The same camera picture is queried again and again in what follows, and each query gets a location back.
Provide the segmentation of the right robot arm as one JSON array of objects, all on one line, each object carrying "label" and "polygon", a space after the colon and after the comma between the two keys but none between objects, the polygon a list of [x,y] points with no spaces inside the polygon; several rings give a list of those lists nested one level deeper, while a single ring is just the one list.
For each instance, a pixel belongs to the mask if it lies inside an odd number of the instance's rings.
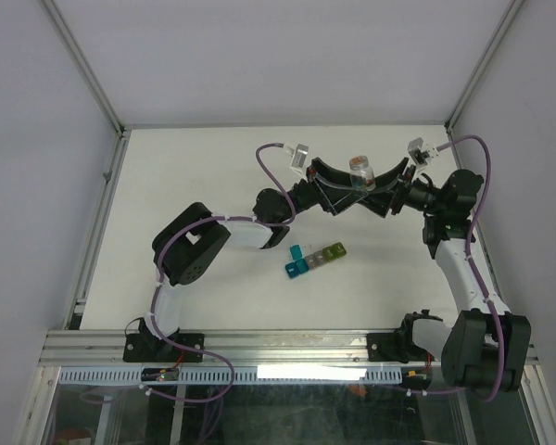
[{"label": "right robot arm", "polygon": [[423,242],[442,270],[455,301],[453,326],[429,311],[408,313],[390,334],[367,336],[369,359],[413,362],[437,358],[446,384],[468,388],[482,399],[520,386],[529,349],[531,325],[488,288],[474,259],[474,222],[484,201],[487,180],[456,170],[441,187],[415,177],[406,159],[375,176],[369,161],[349,163],[350,179],[372,211],[397,214],[407,206],[423,213]]}]

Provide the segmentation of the clear pill bottle with capsules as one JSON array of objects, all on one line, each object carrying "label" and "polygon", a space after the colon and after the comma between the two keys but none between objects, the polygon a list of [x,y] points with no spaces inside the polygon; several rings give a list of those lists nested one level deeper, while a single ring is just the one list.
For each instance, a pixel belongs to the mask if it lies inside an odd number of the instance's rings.
[{"label": "clear pill bottle with capsules", "polygon": [[366,156],[354,157],[348,162],[351,185],[360,190],[372,191],[375,188],[373,168]]}]

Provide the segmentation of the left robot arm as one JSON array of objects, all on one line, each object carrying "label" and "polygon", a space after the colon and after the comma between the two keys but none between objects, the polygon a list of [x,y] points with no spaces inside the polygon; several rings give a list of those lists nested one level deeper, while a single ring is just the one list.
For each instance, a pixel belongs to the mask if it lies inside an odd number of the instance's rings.
[{"label": "left robot arm", "polygon": [[198,280],[224,247],[274,248],[298,214],[318,205],[337,215],[376,188],[373,169],[365,157],[352,159],[348,172],[313,159],[309,167],[300,170],[302,179],[290,189],[285,189],[267,167],[262,169],[274,187],[258,193],[250,216],[214,213],[195,202],[153,240],[158,281],[144,317],[148,333],[143,342],[152,358],[168,359],[175,350],[180,312],[177,289]]}]

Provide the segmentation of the multicolour weekly pill organizer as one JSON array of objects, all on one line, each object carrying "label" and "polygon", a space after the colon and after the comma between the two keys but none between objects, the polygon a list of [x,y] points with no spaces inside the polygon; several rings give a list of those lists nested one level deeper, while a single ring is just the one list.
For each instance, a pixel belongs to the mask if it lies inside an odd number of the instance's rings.
[{"label": "multicolour weekly pill organizer", "polygon": [[289,248],[291,261],[284,266],[289,279],[295,279],[302,274],[314,271],[323,265],[340,260],[347,256],[348,252],[341,242],[321,248],[310,254],[304,255],[299,244]]}]

